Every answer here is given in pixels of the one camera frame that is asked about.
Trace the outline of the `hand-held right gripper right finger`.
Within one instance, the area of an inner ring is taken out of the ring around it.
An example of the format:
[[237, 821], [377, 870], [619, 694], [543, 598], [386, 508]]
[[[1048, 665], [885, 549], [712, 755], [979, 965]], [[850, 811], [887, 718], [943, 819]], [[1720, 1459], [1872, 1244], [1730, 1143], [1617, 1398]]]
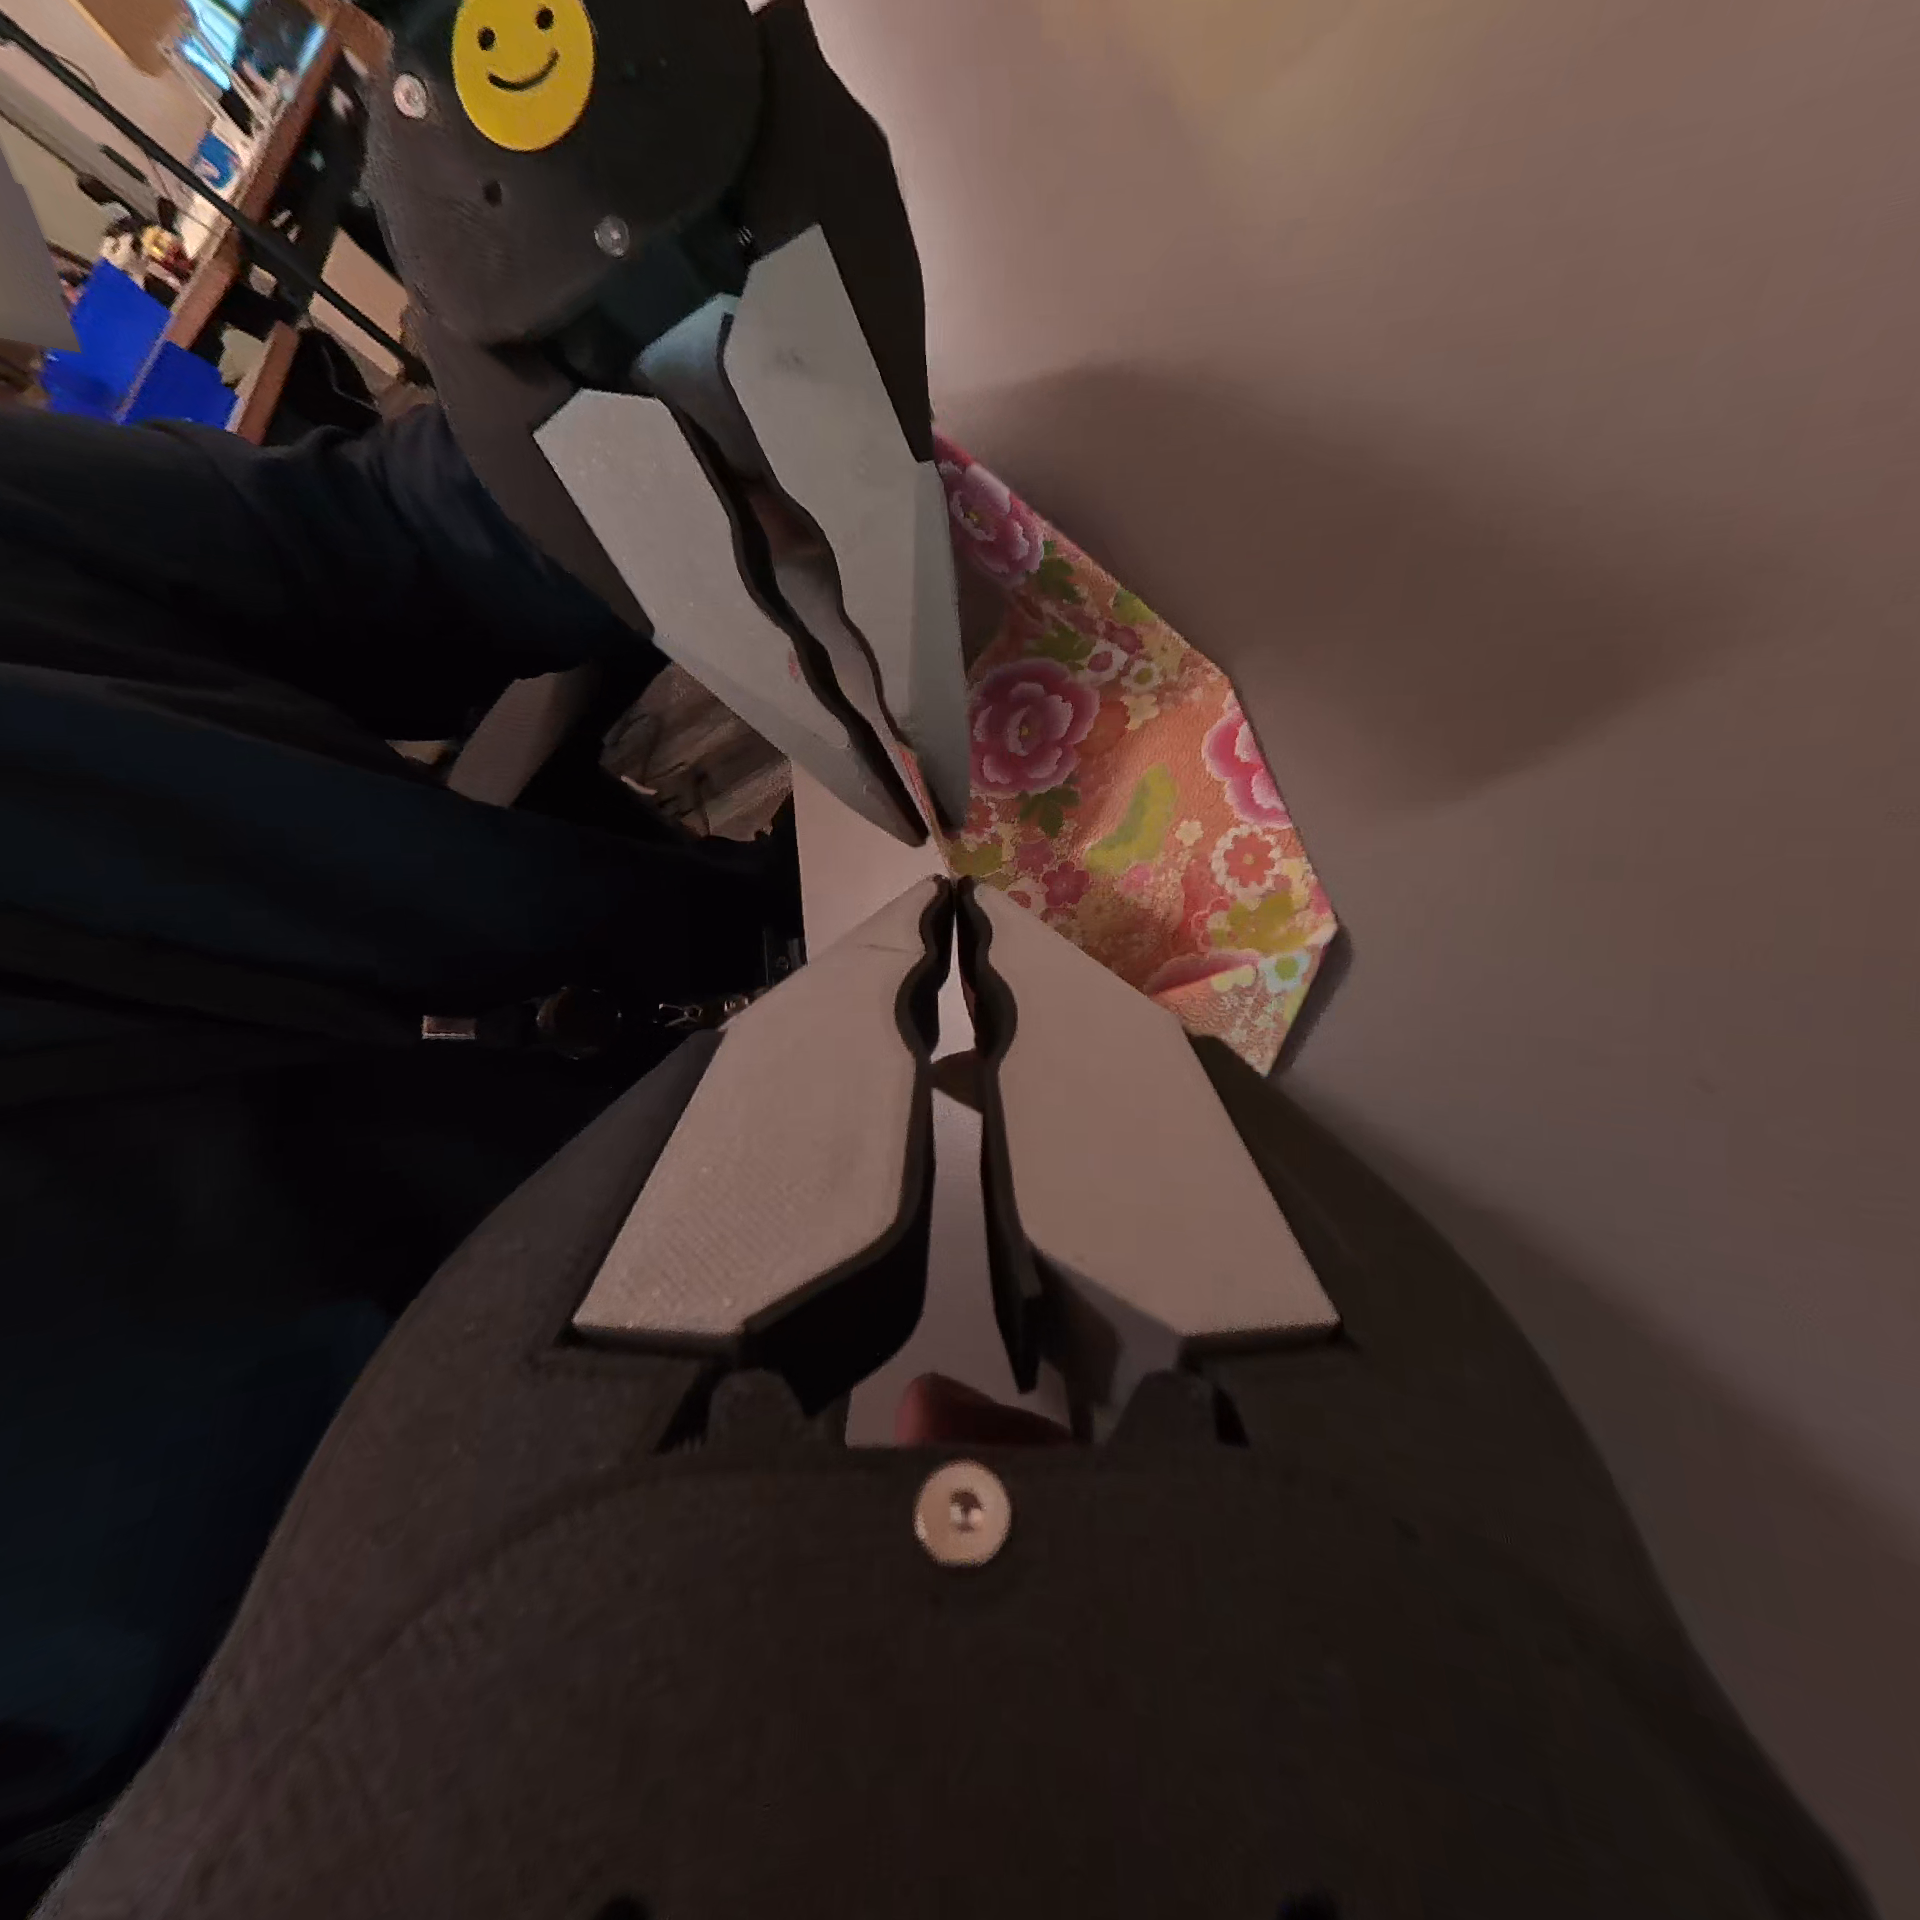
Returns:
[[1176, 1015], [969, 880], [992, 1310], [1015, 1388], [1117, 1413], [1153, 1374], [1282, 1353], [1337, 1310]]

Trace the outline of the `person's dark clothed torso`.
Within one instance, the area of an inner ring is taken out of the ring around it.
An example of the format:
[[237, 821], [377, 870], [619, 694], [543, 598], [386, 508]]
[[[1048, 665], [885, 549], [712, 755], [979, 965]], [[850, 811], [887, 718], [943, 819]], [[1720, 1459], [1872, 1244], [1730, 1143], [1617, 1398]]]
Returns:
[[423, 1017], [762, 979], [777, 839], [603, 837], [393, 752], [508, 667], [4, 665], [4, 1916], [169, 1731], [401, 1311], [612, 1065]]

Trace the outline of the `wooden desk frame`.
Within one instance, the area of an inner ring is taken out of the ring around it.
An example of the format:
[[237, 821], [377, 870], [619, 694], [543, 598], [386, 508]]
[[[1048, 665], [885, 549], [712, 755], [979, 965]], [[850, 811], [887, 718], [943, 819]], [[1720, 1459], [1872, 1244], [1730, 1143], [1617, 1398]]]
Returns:
[[243, 353], [228, 389], [224, 427], [253, 445], [288, 440], [304, 425], [293, 387], [304, 359], [325, 365], [316, 308], [328, 300], [325, 262], [340, 230], [340, 208], [357, 176], [362, 133], [357, 85], [363, 61], [352, 33], [369, 21], [352, 4], [303, 4], [312, 21], [295, 76], [256, 110], [256, 133], [232, 185], [195, 174], [138, 123], [127, 123], [144, 159], [179, 185], [180, 205], [211, 208], [208, 232], [193, 273], [176, 295], [117, 412], [117, 422], [176, 419], [172, 399], [208, 399], [208, 375], [187, 373], [187, 356], [205, 341]]

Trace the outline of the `blue plastic crate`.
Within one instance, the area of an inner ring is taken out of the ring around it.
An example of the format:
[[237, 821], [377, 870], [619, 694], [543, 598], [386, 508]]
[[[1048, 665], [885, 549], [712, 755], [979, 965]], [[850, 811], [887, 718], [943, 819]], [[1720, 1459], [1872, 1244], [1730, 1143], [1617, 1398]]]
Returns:
[[48, 412], [227, 430], [234, 393], [211, 360], [165, 341], [168, 320], [169, 310], [138, 281], [97, 260], [72, 310], [79, 348], [48, 351], [39, 365]]

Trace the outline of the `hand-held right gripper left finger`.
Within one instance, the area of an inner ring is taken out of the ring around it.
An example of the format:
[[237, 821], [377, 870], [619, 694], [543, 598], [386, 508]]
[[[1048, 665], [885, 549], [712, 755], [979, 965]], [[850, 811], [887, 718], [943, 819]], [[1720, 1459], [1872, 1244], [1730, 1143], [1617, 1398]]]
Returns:
[[923, 877], [716, 1043], [575, 1333], [841, 1401], [922, 1319], [955, 896]]

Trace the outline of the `floral origami paper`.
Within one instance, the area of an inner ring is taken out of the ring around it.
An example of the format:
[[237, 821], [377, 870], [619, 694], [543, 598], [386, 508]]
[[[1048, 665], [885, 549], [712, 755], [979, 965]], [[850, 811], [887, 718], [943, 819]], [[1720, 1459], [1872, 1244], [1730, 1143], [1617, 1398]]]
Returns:
[[936, 439], [968, 669], [951, 876], [1274, 1071], [1337, 915], [1227, 672], [957, 443]]

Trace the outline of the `person's left forearm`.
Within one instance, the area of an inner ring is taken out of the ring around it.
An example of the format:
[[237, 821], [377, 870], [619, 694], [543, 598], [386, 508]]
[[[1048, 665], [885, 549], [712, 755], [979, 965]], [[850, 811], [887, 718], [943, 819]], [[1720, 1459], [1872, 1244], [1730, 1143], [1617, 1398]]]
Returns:
[[7, 407], [3, 547], [7, 696], [427, 740], [516, 680], [640, 692], [665, 667], [511, 524], [434, 405], [281, 447]]

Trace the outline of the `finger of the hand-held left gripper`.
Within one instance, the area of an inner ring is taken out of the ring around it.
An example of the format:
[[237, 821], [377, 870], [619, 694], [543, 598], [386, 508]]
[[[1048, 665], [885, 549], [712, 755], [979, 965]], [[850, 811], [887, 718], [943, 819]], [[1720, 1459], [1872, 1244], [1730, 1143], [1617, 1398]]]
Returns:
[[746, 524], [684, 421], [659, 397], [583, 389], [535, 443], [669, 660], [853, 813], [925, 843], [874, 731], [813, 669], [799, 620], [754, 583]]
[[757, 531], [739, 560], [757, 611], [784, 613], [809, 656], [772, 640], [725, 662], [717, 640], [655, 615], [668, 656], [841, 799], [895, 835], [960, 824], [969, 694], [944, 484], [907, 445], [824, 227], [752, 262], [634, 356], [716, 455], [712, 483]]

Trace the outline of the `black metal pole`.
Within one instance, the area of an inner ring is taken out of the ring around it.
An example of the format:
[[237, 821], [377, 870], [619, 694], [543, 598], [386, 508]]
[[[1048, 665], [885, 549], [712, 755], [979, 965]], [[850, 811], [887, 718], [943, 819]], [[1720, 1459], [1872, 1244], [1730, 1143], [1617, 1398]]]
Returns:
[[320, 302], [338, 312], [343, 320], [362, 328], [377, 348], [389, 351], [397, 369], [413, 380], [417, 383], [427, 383], [429, 373], [425, 364], [407, 350], [407, 345], [377, 325], [370, 312], [362, 305], [352, 304], [346, 295], [332, 287], [322, 271], [308, 267], [303, 256], [293, 248], [293, 245], [284, 241], [281, 236], [266, 227], [260, 220], [244, 213], [240, 203], [234, 203], [224, 192], [219, 192], [213, 182], [202, 181], [193, 165], [183, 161], [179, 155], [169, 153], [162, 143], [159, 143], [135, 118], [113, 104], [82, 72], [66, 61], [59, 53], [43, 45], [37, 36], [32, 36], [11, 13], [3, 13], [3, 43], [18, 47], [27, 60], [32, 60], [43, 72], [48, 72], [55, 85], [79, 99], [89, 111], [103, 118], [113, 129], [117, 129], [127, 143], [133, 143], [144, 159], [161, 167], [169, 179], [180, 182], [183, 192], [191, 198], [202, 198], [219, 211], [227, 222], [227, 229], [237, 239], [237, 254], [244, 257], [263, 257], [276, 271], [280, 285], [295, 285], [297, 291], [307, 292], [307, 300]]

